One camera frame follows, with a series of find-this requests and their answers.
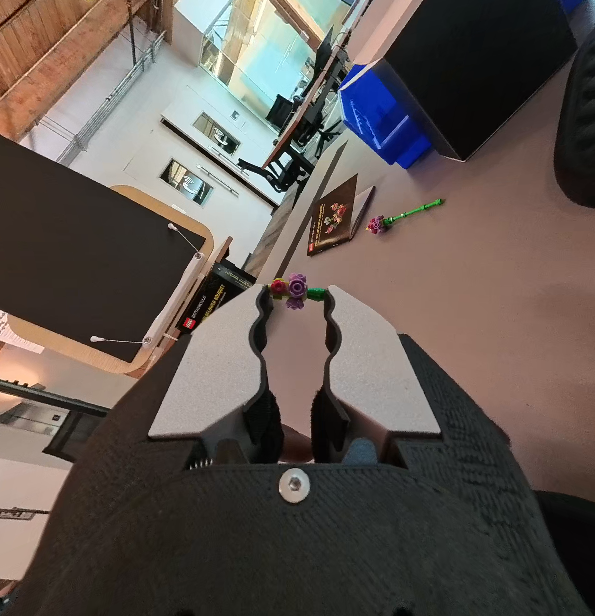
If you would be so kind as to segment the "black lego set box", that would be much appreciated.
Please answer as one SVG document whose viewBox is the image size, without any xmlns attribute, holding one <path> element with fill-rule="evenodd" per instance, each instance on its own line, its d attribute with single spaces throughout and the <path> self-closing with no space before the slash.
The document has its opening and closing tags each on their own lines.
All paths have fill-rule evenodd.
<svg viewBox="0 0 595 616">
<path fill-rule="evenodd" d="M 192 332 L 203 320 L 248 290 L 255 282 L 255 276 L 229 261 L 222 260 L 215 263 L 196 290 L 193 299 L 178 320 L 176 328 L 182 333 Z"/>
</svg>

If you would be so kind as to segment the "lego flower with green stem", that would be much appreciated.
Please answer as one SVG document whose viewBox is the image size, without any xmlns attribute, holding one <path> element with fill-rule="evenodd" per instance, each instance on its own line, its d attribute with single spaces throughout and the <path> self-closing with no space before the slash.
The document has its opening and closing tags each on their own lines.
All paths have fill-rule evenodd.
<svg viewBox="0 0 595 616">
<path fill-rule="evenodd" d="M 434 207 L 440 206 L 442 204 L 444 204 L 445 199 L 443 198 L 439 198 L 436 199 L 435 201 L 432 201 L 430 203 L 427 204 L 423 204 L 411 211 L 407 211 L 407 212 L 403 212 L 397 216 L 390 216 L 390 217 L 385 217 L 385 216 L 377 216 L 375 218 L 372 218 L 369 221 L 368 226 L 366 227 L 366 230 L 370 231 L 372 234 L 374 235 L 378 235 L 378 234 L 382 234 L 388 230 L 391 229 L 391 227 L 396 224 L 396 222 L 398 222 L 399 220 L 404 220 L 406 218 L 409 218 L 415 214 L 418 214 L 420 212 L 425 212 L 429 209 L 432 209 Z"/>
</svg>

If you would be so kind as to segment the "black honeycomb cushion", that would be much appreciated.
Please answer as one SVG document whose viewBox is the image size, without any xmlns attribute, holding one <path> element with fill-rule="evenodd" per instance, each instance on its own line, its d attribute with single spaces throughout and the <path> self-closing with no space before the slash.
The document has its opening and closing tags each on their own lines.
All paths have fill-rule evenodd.
<svg viewBox="0 0 595 616">
<path fill-rule="evenodd" d="M 554 173 L 568 199 L 595 209 L 595 27 L 578 49 L 566 83 Z"/>
</svg>

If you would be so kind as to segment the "lego instruction booklet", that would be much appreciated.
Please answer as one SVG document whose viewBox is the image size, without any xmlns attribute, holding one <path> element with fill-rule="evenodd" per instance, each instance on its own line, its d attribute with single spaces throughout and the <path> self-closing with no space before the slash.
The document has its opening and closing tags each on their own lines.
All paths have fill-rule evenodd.
<svg viewBox="0 0 595 616">
<path fill-rule="evenodd" d="M 357 174 L 320 198 L 312 208 L 307 256 L 349 242 L 361 226 L 376 186 L 357 192 Z"/>
</svg>

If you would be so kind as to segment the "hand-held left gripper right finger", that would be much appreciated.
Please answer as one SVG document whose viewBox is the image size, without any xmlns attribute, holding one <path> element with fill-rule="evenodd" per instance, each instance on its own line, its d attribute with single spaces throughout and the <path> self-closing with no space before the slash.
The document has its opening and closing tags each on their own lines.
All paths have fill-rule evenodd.
<svg viewBox="0 0 595 616">
<path fill-rule="evenodd" d="M 323 316 L 327 438 L 439 438 L 439 423 L 394 326 L 336 285 L 326 289 Z"/>
</svg>

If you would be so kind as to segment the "black office chair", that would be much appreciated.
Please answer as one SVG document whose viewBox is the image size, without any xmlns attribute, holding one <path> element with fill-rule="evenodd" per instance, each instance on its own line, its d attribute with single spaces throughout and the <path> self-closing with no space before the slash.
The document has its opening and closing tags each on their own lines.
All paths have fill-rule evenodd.
<svg viewBox="0 0 595 616">
<path fill-rule="evenodd" d="M 238 159 L 238 166 L 263 177 L 278 193 L 286 192 L 294 184 L 302 190 L 315 167 L 293 149 L 281 152 L 265 167 L 256 166 L 242 158 Z"/>
</svg>

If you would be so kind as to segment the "black carton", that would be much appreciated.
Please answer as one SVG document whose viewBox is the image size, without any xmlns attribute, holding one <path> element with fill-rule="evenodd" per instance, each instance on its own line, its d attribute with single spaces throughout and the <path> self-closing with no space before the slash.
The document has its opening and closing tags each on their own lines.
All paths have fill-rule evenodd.
<svg viewBox="0 0 595 616">
<path fill-rule="evenodd" d="M 432 149 L 467 161 L 577 49 L 559 1 L 392 1 L 364 14 L 355 65 L 383 58 Z"/>
</svg>

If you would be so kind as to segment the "brown office desk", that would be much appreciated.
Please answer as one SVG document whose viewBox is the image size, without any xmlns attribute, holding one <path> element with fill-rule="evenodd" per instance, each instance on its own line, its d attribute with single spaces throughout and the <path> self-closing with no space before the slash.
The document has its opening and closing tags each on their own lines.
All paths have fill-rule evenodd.
<svg viewBox="0 0 595 616">
<path fill-rule="evenodd" d="M 308 142 L 313 136 L 321 134 L 327 96 L 338 91 L 342 80 L 348 73 L 347 44 L 349 37 L 350 34 L 346 28 L 331 44 L 329 58 L 313 81 L 307 95 L 299 97 L 299 102 L 294 105 L 295 109 L 290 112 L 278 139 L 274 141 L 271 153 L 261 167 L 265 167 L 278 154 L 289 149 L 304 156 L 302 151 Z"/>
</svg>

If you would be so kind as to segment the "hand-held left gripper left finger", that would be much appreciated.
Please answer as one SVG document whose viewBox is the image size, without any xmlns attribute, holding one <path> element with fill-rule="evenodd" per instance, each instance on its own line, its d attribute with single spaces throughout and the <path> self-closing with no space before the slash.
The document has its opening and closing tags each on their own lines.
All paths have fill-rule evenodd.
<svg viewBox="0 0 595 616">
<path fill-rule="evenodd" d="M 262 356 L 269 314 L 268 288 L 255 284 L 194 331 L 149 428 L 151 440 L 262 443 L 271 417 Z"/>
</svg>

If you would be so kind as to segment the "purple toy flower cluster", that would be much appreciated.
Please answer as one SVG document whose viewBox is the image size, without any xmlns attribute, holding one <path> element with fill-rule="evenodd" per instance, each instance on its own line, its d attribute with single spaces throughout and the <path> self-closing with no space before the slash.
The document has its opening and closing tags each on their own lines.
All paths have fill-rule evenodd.
<svg viewBox="0 0 595 616">
<path fill-rule="evenodd" d="M 303 309 L 306 301 L 323 302 L 327 295 L 324 288 L 309 287 L 301 273 L 292 273 L 287 280 L 276 278 L 267 288 L 274 301 L 284 303 L 290 310 Z"/>
</svg>

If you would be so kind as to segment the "black panel with wooden rim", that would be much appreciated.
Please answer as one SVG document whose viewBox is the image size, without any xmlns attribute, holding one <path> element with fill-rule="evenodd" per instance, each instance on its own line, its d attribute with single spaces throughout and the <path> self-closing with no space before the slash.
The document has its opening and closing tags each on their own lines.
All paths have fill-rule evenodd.
<svg viewBox="0 0 595 616">
<path fill-rule="evenodd" d="M 175 329 L 182 296 L 152 348 L 141 341 L 208 227 L 142 191 L 107 188 L 0 135 L 0 310 L 15 334 L 109 373 L 141 369 Z"/>
</svg>

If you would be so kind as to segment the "white paper sheet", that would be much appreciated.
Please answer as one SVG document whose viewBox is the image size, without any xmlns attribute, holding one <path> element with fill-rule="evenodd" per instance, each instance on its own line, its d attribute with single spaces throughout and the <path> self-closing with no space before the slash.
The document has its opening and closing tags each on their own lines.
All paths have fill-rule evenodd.
<svg viewBox="0 0 595 616">
<path fill-rule="evenodd" d="M 32 343 L 19 335 L 15 334 L 9 326 L 9 315 L 7 312 L 0 311 L 0 343 L 4 343 L 18 349 L 24 349 L 35 354 L 41 354 L 45 347 Z"/>
</svg>

